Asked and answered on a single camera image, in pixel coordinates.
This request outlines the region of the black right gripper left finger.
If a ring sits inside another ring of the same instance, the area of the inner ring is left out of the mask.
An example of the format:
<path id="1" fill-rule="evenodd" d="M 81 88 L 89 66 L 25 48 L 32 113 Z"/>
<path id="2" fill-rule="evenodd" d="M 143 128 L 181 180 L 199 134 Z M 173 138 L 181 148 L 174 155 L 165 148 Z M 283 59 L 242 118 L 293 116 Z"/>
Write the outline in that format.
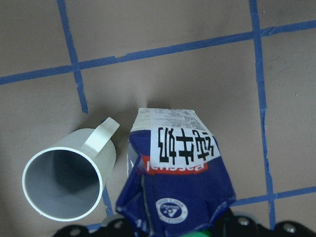
<path id="1" fill-rule="evenodd" d="M 106 217 L 95 227 L 67 225 L 55 232 L 54 237 L 136 237 L 135 229 L 121 214 Z"/>

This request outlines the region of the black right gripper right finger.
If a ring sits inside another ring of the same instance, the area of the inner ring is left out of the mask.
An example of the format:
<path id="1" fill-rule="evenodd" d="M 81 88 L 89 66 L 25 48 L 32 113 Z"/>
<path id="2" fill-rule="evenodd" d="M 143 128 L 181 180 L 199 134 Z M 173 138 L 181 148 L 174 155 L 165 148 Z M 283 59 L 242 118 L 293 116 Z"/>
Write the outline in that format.
<path id="1" fill-rule="evenodd" d="M 228 209 L 209 228 L 212 237 L 316 237 L 305 225 L 285 220 L 269 229 L 247 213 Z"/>

